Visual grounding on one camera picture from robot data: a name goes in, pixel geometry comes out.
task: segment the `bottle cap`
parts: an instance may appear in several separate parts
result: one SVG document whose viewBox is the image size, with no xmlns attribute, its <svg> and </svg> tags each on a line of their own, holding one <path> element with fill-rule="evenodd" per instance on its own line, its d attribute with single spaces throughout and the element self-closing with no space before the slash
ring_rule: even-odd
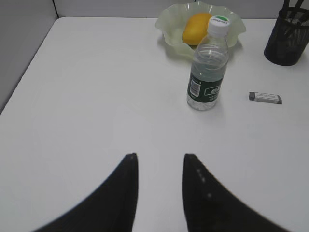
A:
<svg viewBox="0 0 309 232">
<path fill-rule="evenodd" d="M 216 37 L 224 37 L 228 33 L 230 20 L 224 16 L 213 16 L 208 23 L 207 32 Z"/>
</svg>

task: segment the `green glass bowl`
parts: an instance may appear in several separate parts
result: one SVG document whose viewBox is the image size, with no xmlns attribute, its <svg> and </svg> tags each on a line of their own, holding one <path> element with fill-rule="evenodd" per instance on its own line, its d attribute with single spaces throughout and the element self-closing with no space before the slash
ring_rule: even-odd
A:
<svg viewBox="0 0 309 232">
<path fill-rule="evenodd" d="M 173 46 L 178 54 L 192 57 L 194 50 L 183 43 L 182 34 L 189 18 L 200 12 L 208 12 L 212 16 L 225 16 L 231 21 L 226 38 L 228 47 L 233 47 L 237 42 L 238 35 L 246 31 L 241 18 L 234 12 L 224 6 L 212 6 L 201 1 L 174 4 L 166 8 L 157 19 L 155 27 L 163 32 L 165 42 Z"/>
</svg>

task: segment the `black mesh pen holder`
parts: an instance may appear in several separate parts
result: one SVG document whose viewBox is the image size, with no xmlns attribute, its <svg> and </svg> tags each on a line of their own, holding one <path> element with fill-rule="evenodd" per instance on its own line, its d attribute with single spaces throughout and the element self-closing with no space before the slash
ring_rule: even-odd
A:
<svg viewBox="0 0 309 232">
<path fill-rule="evenodd" d="M 279 17 L 266 45 L 265 57 L 278 65 L 290 66 L 298 62 L 309 41 L 308 10 L 289 7 L 279 11 Z"/>
</svg>

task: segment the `water bottle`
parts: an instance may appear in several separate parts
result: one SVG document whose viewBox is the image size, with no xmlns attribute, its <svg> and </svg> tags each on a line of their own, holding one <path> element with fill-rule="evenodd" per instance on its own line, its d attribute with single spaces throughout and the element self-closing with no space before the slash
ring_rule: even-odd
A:
<svg viewBox="0 0 309 232">
<path fill-rule="evenodd" d="M 228 61 L 229 25 L 226 17 L 210 18 L 207 35 L 194 53 L 187 102 L 196 110 L 209 110 L 216 104 Z"/>
</svg>

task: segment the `mango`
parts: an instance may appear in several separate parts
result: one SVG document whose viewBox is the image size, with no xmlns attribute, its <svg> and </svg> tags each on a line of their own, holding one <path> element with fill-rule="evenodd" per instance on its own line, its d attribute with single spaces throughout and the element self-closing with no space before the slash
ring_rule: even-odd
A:
<svg viewBox="0 0 309 232">
<path fill-rule="evenodd" d="M 192 16 L 183 31 L 183 42 L 188 45 L 198 45 L 207 34 L 208 22 L 211 17 L 212 15 L 209 13 L 198 13 Z"/>
</svg>

